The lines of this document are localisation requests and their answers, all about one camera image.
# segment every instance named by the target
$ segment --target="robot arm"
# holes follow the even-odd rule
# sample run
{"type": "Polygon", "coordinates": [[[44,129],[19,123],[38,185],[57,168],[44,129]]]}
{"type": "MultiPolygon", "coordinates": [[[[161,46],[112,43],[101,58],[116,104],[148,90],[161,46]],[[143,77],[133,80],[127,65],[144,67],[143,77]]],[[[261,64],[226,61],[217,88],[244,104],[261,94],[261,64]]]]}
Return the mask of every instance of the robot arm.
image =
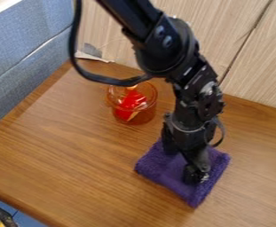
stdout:
{"type": "Polygon", "coordinates": [[[189,165],[185,182],[200,183],[209,177],[209,141],[220,126],[217,115],[225,103],[217,74],[199,53],[191,28],[182,20],[167,17],[148,0],[97,0],[121,25],[146,73],[125,80],[91,74],[75,61],[75,39],[82,14],[82,0],[76,0],[75,20],[69,39],[70,59],[88,80],[117,86],[133,86],[153,77],[170,82],[176,95],[173,113],[166,113],[162,142],[166,153],[180,152],[189,165]]]}

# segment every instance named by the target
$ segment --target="clear glass bowl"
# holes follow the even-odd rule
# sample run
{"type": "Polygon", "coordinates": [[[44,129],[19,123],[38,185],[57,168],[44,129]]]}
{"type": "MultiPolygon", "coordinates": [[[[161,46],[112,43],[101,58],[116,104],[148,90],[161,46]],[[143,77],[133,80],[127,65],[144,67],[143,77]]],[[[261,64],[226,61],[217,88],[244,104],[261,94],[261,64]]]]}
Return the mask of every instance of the clear glass bowl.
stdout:
{"type": "Polygon", "coordinates": [[[142,82],[135,88],[109,86],[106,100],[118,121],[142,124],[154,118],[157,96],[158,92],[150,82],[142,82]]]}

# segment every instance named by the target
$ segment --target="beige wall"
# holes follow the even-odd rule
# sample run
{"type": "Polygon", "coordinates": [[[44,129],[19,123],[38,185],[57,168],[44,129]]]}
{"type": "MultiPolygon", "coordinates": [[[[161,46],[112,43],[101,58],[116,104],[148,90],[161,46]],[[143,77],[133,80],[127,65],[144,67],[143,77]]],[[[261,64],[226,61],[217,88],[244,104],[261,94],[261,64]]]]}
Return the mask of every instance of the beige wall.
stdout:
{"type": "Polygon", "coordinates": [[[276,107],[276,1],[222,83],[225,93],[276,107]]]}
{"type": "MultiPolygon", "coordinates": [[[[201,43],[201,53],[219,79],[225,77],[225,93],[276,106],[276,0],[272,4],[271,0],[152,2],[169,15],[190,22],[201,43]]],[[[94,0],[84,0],[83,16],[79,48],[90,43],[103,52],[104,59],[137,67],[121,28],[94,0]]]]}

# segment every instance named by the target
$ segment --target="screw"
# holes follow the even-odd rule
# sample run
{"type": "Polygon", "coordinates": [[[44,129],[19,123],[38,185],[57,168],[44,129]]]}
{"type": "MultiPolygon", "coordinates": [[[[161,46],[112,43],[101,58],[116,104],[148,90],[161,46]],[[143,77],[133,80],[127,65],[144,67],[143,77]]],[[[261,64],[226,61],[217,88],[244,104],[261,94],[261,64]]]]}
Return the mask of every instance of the screw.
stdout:
{"type": "Polygon", "coordinates": [[[164,31],[165,31],[164,27],[160,25],[155,29],[155,37],[162,38],[164,36],[164,31]]]}
{"type": "Polygon", "coordinates": [[[171,45],[172,45],[172,38],[170,35],[167,35],[163,42],[162,42],[162,45],[164,48],[169,48],[171,45]]]}

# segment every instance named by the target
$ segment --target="wood grain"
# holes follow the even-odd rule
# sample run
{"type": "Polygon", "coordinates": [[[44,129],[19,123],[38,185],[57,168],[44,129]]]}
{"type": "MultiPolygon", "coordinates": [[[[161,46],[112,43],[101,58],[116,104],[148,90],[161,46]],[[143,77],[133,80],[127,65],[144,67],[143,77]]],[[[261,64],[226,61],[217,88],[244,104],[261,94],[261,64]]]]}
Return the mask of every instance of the wood grain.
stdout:
{"type": "Polygon", "coordinates": [[[276,107],[276,1],[222,83],[225,93],[276,107]]]}
{"type": "MultiPolygon", "coordinates": [[[[243,44],[268,0],[156,0],[168,15],[189,21],[200,41],[201,52],[221,76],[243,44]]],[[[90,43],[104,59],[138,67],[130,42],[121,27],[94,0],[84,1],[79,48],[90,43]]]]}
{"type": "MultiPolygon", "coordinates": [[[[85,62],[125,77],[138,70],[85,62]]],[[[157,115],[145,125],[117,122],[105,85],[66,63],[0,121],[0,199],[50,226],[276,227],[276,109],[231,96],[219,147],[233,159],[196,210],[133,167],[172,110],[170,86],[154,80],[157,115]]]]}

